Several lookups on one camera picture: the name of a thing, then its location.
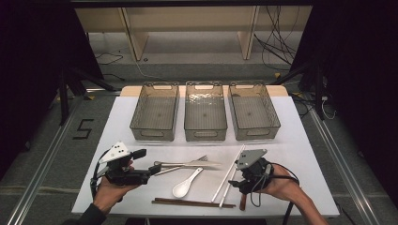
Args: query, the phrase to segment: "metal rail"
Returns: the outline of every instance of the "metal rail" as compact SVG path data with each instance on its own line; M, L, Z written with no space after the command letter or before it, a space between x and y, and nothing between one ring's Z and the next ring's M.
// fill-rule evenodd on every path
M358 207L364 223L368 225L380 224L380 221L377 218L377 215L375 214L371 203L368 201L365 193L360 187L360 184L355 178L355 175L352 173L350 167L348 166L348 163L345 161L345 158L340 151L339 146L334 141L333 136L331 135L325 121L321 121L314 111L311 111L310 115L313 118L315 125L318 128L318 131L321 134L322 139L324 140L330 152L331 158L333 159L334 163L337 166L337 169L339 170L340 175L343 178L343 181L351 195L351 198L353 199L355 205Z
M27 186L24 194L19 199L15 208L13 209L10 218L8 219L8 225L16 225L22 224L24 218L26 217L30 206L32 205L33 200L38 193L38 189L40 188L44 178L46 177L47 172L49 171L51 165L53 164L54 158L60 148L60 145L64 141L66 132L69 129L70 122L73 119L74 114L77 109L83 102L83 97L77 97L73 100L73 105L70 108L70 116L57 130L50 147L48 148L46 154L44 155L43 160L40 162L38 169L33 175L29 185Z

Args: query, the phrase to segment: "wire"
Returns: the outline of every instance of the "wire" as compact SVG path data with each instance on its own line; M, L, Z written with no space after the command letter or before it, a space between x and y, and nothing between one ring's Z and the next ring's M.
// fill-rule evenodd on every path
M137 60L133 60L133 61L134 61L135 65L136 65L137 68L138 68L138 71L140 71L140 73L141 73L142 76L148 77L148 78L155 78L155 79L159 79L159 80L167 81L167 82L174 82L174 80L169 80L169 79L165 79L165 78L161 78L161 77L157 77L157 76L151 76L151 75L146 75L146 74L144 74L143 71L142 71L141 68L140 68L140 65L138 65L138 63L137 63Z
M295 29L295 26L298 23L298 19L299 19L299 6L298 6L298 13L296 14L295 23L293 23L293 26L292 26L292 29L290 30L290 33L287 35L287 37L284 38L284 40L287 40L290 37L290 35L293 33L293 30Z
M280 45L281 45L281 48L283 49L283 47L285 47L286 50L287 50L287 52L290 54L290 56L291 56L292 58L294 58L294 56L292 55L292 53L289 51L289 49L290 49L290 50L293 50L293 49L290 48L290 47L284 42L284 40L283 40L283 38L282 38L282 36L281 36L281 29L280 29L280 26L279 26L279 19L280 19L280 15L281 15L281 7L280 7L280 6L276 7L276 13L277 13L276 19L275 19L275 18L272 18L271 14L270 14L270 12L269 12L268 7L266 7L266 10L267 10L267 13L268 13L269 18L270 18L271 21L272 21L272 32L271 32L271 34L270 34L270 37L274 37L274 40L275 40L275 39L278 40L279 43L280 43Z
M93 196L93 199L97 195L97 181L99 180L99 177L97 177L97 172L100 167L100 159L103 158L103 156L105 156L109 150L110 149L106 150L104 153L102 153L102 156L100 156L99 160L97 161L96 168L94 169L93 178L91 178L90 181L91 195Z
M114 75L113 73L104 73L102 75L104 75L104 76L114 76L114 77L118 78L120 81L123 81L123 82L126 80L126 79L124 79L122 77Z
M343 207L335 199L333 200L336 203L337 207L339 207L340 211L342 211L345 214L345 216L349 219L351 224L356 225L354 219L352 219L351 216L348 215L348 213L343 209Z
M102 57L103 55L105 55L105 54L109 54L109 55L111 55L111 56L116 56L116 57L118 57L118 58L116 58L115 60L113 60L113 61L111 61L111 62L109 62L109 63L106 63L106 64L99 63L100 65L110 65L110 64L112 64L112 63L114 63L114 62L117 62L117 61L119 61L120 59L123 58L123 55L121 55L121 54L102 53L102 54L100 54L99 56L96 56L96 59L101 58L101 57Z
M295 82L285 82L285 83L283 84L283 86L287 86L287 85L290 85L290 84L293 84L293 83L299 83L299 81L295 81Z
M260 38L258 38L257 37L257 35L256 34L254 34L254 37L257 39L257 41L260 43L260 45L263 47L263 55L264 55L264 50L267 50L267 51L269 51L270 53L272 53L273 55L275 55L275 56L277 56L278 58L280 58L282 61L284 61L286 64L289 64L289 65L291 65L291 63L289 62L289 61L287 61L286 59L283 59L281 56L279 56L276 52L274 52L273 50L271 50L269 47L268 47L268 43L266 43L266 42L264 42L264 41L262 41Z
M255 207L260 207L261 206L261 192L258 195L258 204L255 204L254 201L253 201L254 190L260 183L261 183L260 189L265 188L265 184L266 184L266 181L268 179L290 179L290 180L293 180L294 182L296 182L299 185L299 179L297 178L297 176L292 171L290 171L289 169L287 169L286 167L284 167L283 165L278 164L278 163L270 162L270 164L271 165L278 165L278 166L284 168L285 170L289 171L293 176L288 176L288 175L270 175L270 176L268 176L266 174L259 175L260 179L254 184L254 186L252 188L252 191L251 191L251 195L250 195L251 202L252 202L252 204ZM292 211L293 205L294 204L292 202L290 202L289 205L287 206L286 212L285 212L284 217L283 217L283 225L287 224L287 220L290 217L290 213Z
M292 99L293 99L293 101L295 103L299 103L299 104L302 104L304 106L306 111L305 111L305 113L299 113L298 114L300 116L300 119L302 119L305 115L307 115L313 109L313 107L314 107L314 101L313 100L306 100L306 99L304 99L304 98L302 98L299 95L294 94L294 93L288 93L288 95L290 97L292 97Z
M324 113L324 115L328 118L328 119L334 119L334 117L336 117L336 111L334 111L333 116L332 117L328 117L328 114L326 113L325 109L324 109L324 104L325 104L325 100L322 101L322 111Z
M281 58L277 53L275 53L273 50L271 50L270 48L267 47L267 43L265 43L264 41L260 40L256 34L254 34L254 37L257 39L257 41L260 43L261 46L263 46L263 51L261 52L261 60L263 61L264 66L266 66L267 68L272 68L275 70L284 70L284 71L288 71L290 69L288 68L277 68L277 67L272 67L270 65L267 65L266 61L264 60L264 51L267 50L270 53L274 54L275 56L277 56L278 58L280 58L281 60L283 60L286 64L288 64L288 62L285 61L285 59Z

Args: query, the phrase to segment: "white mount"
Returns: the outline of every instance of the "white mount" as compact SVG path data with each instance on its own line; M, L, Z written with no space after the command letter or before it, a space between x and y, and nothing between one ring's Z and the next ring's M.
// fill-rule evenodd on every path
M237 170L249 168L259 158L265 155L267 149L256 149L256 150L245 150L240 154L240 158L237 161Z
M103 156L99 163L109 162L118 158L126 157L130 154L129 149L121 141L117 142L111 149Z

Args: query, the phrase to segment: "wooden chopstick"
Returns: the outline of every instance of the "wooden chopstick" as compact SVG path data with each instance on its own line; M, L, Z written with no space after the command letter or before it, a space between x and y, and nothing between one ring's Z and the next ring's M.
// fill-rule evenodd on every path
M197 202L197 201L187 201L187 200L176 200L176 199L163 199L163 198L155 198L152 203L160 203L160 204L175 204L175 205L188 205L188 206L202 206L202 207L219 207L218 203L213 202ZM226 204L222 205L222 208L233 208L234 204Z

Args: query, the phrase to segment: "hand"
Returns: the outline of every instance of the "hand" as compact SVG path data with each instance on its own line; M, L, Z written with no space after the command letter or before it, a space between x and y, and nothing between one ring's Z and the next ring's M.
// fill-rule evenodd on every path
M289 172L279 166L273 165L274 175L290 176ZM280 200L294 202L295 197L302 195L304 192L299 185L290 179L274 178L266 188L258 190L258 193L266 193Z
M111 184L109 180L102 176L101 182L99 184L99 188L97 191L97 195L94 198L93 204L95 204L98 209L104 214L107 215L111 211L112 207L130 190L138 188L139 185L134 186L118 186Z
M273 165L274 175L287 175L289 172L279 166ZM259 193L267 193L275 198L290 201L293 203L300 213L305 217L308 224L323 225L328 222L322 217L317 210L313 200L301 189L299 184L290 179L273 178L266 188L257 191Z

